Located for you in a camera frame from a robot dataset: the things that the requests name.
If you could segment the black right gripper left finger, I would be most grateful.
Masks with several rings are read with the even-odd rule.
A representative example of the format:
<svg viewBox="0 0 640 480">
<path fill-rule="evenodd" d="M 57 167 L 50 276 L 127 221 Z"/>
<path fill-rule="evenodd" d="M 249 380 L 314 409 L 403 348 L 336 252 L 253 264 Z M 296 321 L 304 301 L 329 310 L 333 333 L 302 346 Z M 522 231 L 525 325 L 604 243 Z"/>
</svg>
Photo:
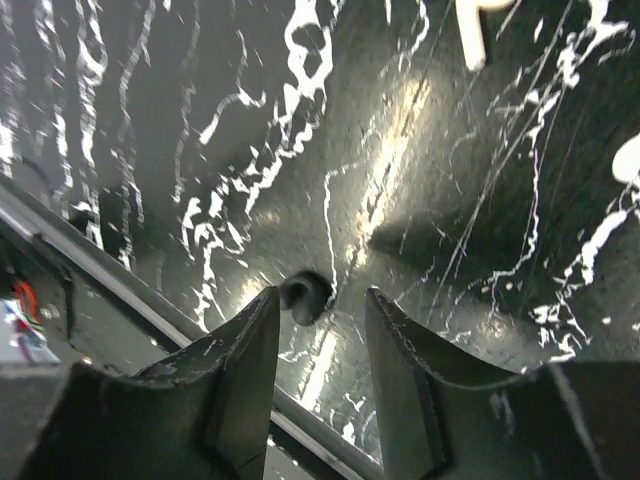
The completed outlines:
<svg viewBox="0 0 640 480">
<path fill-rule="evenodd" d="M 85 362 L 1 365 L 5 479 L 259 479 L 279 349 L 268 287 L 133 376 Z"/>
</svg>

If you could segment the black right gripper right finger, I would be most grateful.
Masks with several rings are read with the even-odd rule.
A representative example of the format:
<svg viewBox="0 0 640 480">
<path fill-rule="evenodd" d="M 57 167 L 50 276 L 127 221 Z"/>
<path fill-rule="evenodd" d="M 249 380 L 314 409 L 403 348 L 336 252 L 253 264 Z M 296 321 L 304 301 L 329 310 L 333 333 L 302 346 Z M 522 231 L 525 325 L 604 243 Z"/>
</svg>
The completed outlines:
<svg viewBox="0 0 640 480">
<path fill-rule="evenodd" d="M 379 289 L 366 346 L 388 479 L 635 479 L 639 365 L 516 374 L 411 320 Z"/>
</svg>

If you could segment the black earbud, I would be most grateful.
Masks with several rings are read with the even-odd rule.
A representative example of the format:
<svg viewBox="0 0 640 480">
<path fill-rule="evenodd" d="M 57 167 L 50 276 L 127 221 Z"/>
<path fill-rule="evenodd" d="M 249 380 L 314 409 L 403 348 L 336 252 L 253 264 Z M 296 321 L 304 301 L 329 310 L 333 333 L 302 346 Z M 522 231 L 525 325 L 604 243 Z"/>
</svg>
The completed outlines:
<svg viewBox="0 0 640 480">
<path fill-rule="evenodd" d="M 312 325 L 327 309 L 333 293 L 331 282 L 318 272 L 305 270 L 278 287 L 280 308 L 290 311 L 300 326 Z"/>
</svg>

